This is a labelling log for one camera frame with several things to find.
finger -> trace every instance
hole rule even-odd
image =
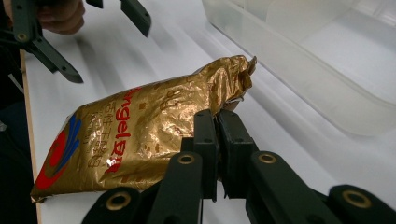
[[[49,30],[53,33],[59,34],[59,35],[73,35],[75,34],[77,31],[79,31],[79,29],[81,29],[81,27],[84,25],[84,19],[80,18],[80,20],[75,24],[75,26],[65,30],[59,30],[59,29],[54,29],[53,26],[47,25],[46,23],[44,23],[42,26],[44,29]]]
[[[79,7],[81,0],[63,0],[54,6],[41,7],[37,14],[41,21],[67,21],[72,18]]]
[[[78,6],[75,13],[66,21],[45,21],[42,18],[41,26],[44,29],[50,30],[52,32],[67,32],[69,30],[74,30],[78,24],[81,24],[82,16],[85,13],[85,8],[82,3]]]
[[[79,31],[79,29],[81,29],[81,27],[83,25],[84,25],[84,19],[81,18],[81,20],[77,23],[77,25],[75,27],[73,27],[72,29],[69,29],[67,31],[60,31],[60,32],[58,32],[58,34],[60,34],[60,35],[73,35],[77,31]]]

dark sleeve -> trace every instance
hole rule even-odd
[[[3,2],[0,3],[0,29],[8,30],[8,16],[4,11]],[[15,102],[23,101],[23,87],[20,51],[18,48],[0,44],[0,109]]]

metal screw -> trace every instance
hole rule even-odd
[[[26,34],[17,34],[17,38],[20,41],[25,41],[25,40],[27,40],[27,35]]]
[[[272,164],[272,163],[275,163],[275,162],[276,162],[275,156],[273,156],[273,155],[271,155],[271,154],[269,154],[269,153],[262,153],[262,154],[260,154],[259,160],[260,160],[261,162],[268,163],[268,164]]]
[[[346,202],[359,208],[369,208],[372,206],[370,199],[356,190],[345,190],[343,192],[343,198]]]
[[[127,206],[131,201],[131,195],[128,192],[122,191],[113,194],[106,201],[106,208],[110,211],[117,211]]]

gold foil bag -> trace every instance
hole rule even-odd
[[[163,178],[193,115],[232,108],[251,87],[256,59],[221,58],[193,75],[123,91],[68,117],[35,181],[34,203],[55,194],[146,189]]]

plastic container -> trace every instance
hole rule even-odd
[[[396,128],[396,1],[203,0],[208,20],[342,130]]]

